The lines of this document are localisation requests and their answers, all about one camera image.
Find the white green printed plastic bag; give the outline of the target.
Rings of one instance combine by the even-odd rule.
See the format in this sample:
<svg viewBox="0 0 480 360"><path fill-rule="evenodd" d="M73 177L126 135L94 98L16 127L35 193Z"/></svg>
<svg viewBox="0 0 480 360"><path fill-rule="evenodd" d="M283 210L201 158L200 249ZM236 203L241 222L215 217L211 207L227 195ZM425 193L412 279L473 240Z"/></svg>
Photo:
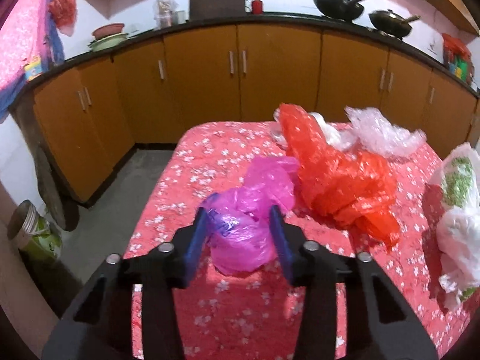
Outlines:
<svg viewBox="0 0 480 360"><path fill-rule="evenodd" d="M468 143L459 145L435 170L429 184L440 189L439 284L446 294L444 307L453 311L479 288L478 152Z"/></svg>

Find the clear bagged jar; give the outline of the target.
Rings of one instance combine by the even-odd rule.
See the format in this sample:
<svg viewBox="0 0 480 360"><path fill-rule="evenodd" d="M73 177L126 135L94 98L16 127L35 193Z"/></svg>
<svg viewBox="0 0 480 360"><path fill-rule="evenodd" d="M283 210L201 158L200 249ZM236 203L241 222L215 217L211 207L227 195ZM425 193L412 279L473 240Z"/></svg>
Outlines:
<svg viewBox="0 0 480 360"><path fill-rule="evenodd" d="M154 6L154 18L158 29L171 27L173 25L173 15L177 7L175 0L156 0Z"/></svg>

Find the hanging red bag on wall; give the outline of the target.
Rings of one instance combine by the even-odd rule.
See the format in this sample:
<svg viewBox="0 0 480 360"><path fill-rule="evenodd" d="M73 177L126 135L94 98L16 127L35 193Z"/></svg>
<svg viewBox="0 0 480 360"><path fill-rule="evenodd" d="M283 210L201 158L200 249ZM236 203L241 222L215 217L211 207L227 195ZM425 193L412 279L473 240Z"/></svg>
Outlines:
<svg viewBox="0 0 480 360"><path fill-rule="evenodd" d="M48 8L56 28L71 37L77 21L77 0L52 0Z"/></svg>

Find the dark cutting board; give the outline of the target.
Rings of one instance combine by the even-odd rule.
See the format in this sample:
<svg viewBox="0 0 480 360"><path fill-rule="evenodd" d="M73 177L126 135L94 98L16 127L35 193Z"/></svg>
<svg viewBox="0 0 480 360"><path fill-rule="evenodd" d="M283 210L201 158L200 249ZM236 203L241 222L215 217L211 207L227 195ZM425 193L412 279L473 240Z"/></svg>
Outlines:
<svg viewBox="0 0 480 360"><path fill-rule="evenodd" d="M242 17L247 14L246 0L190 0L189 20Z"/></svg>

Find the clear bubble wrap sheet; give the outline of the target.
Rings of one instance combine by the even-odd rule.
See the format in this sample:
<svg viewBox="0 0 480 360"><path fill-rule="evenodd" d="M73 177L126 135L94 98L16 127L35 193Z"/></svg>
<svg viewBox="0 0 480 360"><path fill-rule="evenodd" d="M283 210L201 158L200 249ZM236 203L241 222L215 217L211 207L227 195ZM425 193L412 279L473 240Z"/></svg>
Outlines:
<svg viewBox="0 0 480 360"><path fill-rule="evenodd" d="M422 130L410 132L406 128L391 124L377 108L358 109L346 106L345 113L351 127L342 131L327 124L321 114L308 113L320 126L326 142L337 150L345 152L361 146L384 158L408 158L426 143L426 135Z"/></svg>

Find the red plastic bag far left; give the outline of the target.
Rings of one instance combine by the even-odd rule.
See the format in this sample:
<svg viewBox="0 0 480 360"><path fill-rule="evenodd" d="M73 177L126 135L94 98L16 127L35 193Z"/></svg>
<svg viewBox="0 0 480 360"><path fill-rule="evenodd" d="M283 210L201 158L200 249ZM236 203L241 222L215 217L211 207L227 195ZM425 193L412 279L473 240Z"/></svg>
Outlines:
<svg viewBox="0 0 480 360"><path fill-rule="evenodd" d="M331 146L298 105L282 103L279 123L286 153L298 160L300 195L311 216L394 248L400 240L400 225L391 213L397 180L388 161L366 150L346 154Z"/></svg>

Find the pink blue hanging cloth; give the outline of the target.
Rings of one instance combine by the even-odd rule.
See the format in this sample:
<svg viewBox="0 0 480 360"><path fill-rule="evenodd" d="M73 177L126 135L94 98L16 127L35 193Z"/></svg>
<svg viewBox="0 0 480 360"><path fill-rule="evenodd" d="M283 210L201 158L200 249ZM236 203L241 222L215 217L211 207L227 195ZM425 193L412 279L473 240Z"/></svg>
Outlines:
<svg viewBox="0 0 480 360"><path fill-rule="evenodd" d="M64 47L49 13L53 0L19 0L1 27L1 117L26 85L24 66L41 58L50 63L64 61Z"/></svg>

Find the brown lower kitchen cabinets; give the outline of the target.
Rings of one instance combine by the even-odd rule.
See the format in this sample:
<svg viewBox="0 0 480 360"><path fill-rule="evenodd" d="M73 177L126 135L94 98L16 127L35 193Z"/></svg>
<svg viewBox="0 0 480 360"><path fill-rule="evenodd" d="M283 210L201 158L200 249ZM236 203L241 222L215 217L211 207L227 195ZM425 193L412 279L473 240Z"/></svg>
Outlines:
<svg viewBox="0 0 480 360"><path fill-rule="evenodd" d="M95 199L139 145L170 145L215 121L264 121L282 102L346 120L376 107L421 129L445 157L479 140L479 96L402 41L284 23L182 26L64 63L28 84L11 113L42 197Z"/></svg>

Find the black wok with lid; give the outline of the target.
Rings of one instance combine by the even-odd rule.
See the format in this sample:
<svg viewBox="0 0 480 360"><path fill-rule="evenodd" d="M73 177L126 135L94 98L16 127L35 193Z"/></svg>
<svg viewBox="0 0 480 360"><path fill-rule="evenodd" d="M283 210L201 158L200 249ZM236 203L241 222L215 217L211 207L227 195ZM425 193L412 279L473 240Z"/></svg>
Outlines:
<svg viewBox="0 0 480 360"><path fill-rule="evenodd" d="M403 18L393 10L375 10L368 14L373 27L395 38L403 39L412 31L411 23L419 20L419 15Z"/></svg>

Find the black countertop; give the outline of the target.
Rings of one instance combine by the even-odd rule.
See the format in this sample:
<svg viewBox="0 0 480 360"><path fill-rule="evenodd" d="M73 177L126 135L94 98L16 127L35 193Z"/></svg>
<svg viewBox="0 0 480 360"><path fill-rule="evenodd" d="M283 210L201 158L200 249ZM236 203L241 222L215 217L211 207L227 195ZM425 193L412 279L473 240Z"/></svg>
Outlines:
<svg viewBox="0 0 480 360"><path fill-rule="evenodd" d="M156 38L163 38L166 35L182 33L194 29L209 29L213 27L227 26L227 25L240 25L240 24L278 24L281 26L297 26L305 27L307 29L315 29L319 31L329 30L334 32L340 32L347 35L352 35L377 43L384 47L396 50L400 53L407 55L420 63L425 64L433 69L438 70L442 74L446 75L449 79L453 80L462 89L467 90L475 98L479 98L477 91L471 89L471 87L463 80L457 78L446 69L442 63L433 57L427 55L423 51L417 49L414 46L409 45L407 42L399 40L389 35L382 35L378 30L372 28L360 26L358 24L349 24L340 20L325 19L320 16L304 15L299 13L286 13L286 12L267 12L263 15L246 15L241 17L226 17L206 20L194 20L187 21L185 24L178 24L172 27L148 30L122 41L120 44L102 49L101 51L93 52L89 51L73 58L66 60L64 63L53 67L49 71L41 74L37 78L23 82L22 86L17 87L14 95L11 97L11 102L8 109L11 111L16 107L18 102L24 94L37 88L39 85L57 77L59 74L74 68L82 63L88 63L94 59L100 59L104 56L113 57L119 54L121 51L134 47L140 43L150 41Z"/></svg>

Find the magenta plastic bag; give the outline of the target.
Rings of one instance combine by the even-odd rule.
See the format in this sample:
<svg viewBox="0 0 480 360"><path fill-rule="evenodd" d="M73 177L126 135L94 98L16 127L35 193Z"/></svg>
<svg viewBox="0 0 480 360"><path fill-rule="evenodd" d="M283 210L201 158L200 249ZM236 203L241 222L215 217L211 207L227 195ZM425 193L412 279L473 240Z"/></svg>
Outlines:
<svg viewBox="0 0 480 360"><path fill-rule="evenodd" d="M211 262L220 273L247 274L276 258L269 212L272 206L283 214L294 208L298 169L294 157L255 157L241 186L203 201Z"/></svg>

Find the stacked basins on counter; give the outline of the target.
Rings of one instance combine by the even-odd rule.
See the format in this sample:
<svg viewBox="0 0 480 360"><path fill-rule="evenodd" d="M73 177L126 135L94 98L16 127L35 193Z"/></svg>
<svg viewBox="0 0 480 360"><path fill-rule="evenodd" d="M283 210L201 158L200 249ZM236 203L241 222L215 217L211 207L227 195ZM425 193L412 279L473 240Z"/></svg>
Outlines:
<svg viewBox="0 0 480 360"><path fill-rule="evenodd" d="M89 49L92 52L97 52L119 45L128 38L128 34L124 32L124 27L123 23L114 23L96 28L92 32L94 40L89 43Z"/></svg>

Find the black wok left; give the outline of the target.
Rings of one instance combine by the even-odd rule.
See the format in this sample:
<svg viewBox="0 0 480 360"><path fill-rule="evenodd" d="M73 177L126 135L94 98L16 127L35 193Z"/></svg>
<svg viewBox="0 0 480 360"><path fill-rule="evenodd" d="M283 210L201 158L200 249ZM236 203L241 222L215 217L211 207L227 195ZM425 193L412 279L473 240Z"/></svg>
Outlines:
<svg viewBox="0 0 480 360"><path fill-rule="evenodd" d="M360 3L364 0L313 0L316 8L324 16L334 20L352 22L364 12Z"/></svg>

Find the red bottle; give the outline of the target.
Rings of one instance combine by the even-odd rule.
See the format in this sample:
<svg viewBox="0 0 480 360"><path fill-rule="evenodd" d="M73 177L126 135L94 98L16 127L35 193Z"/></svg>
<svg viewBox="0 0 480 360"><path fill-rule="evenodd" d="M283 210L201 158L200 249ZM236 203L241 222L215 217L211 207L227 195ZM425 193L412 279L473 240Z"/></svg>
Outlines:
<svg viewBox="0 0 480 360"><path fill-rule="evenodd" d="M261 0L251 0L250 12L253 15L261 15L264 12L263 2Z"/></svg>

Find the red bag with containers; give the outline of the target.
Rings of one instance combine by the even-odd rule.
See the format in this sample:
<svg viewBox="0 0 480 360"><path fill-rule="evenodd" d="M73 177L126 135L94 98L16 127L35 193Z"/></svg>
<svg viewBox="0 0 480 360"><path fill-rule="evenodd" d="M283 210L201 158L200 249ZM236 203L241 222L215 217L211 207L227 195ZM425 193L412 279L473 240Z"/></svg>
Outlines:
<svg viewBox="0 0 480 360"><path fill-rule="evenodd" d="M470 85L474 73L470 50L461 39L447 33L442 34L442 41L443 65L455 77Z"/></svg>

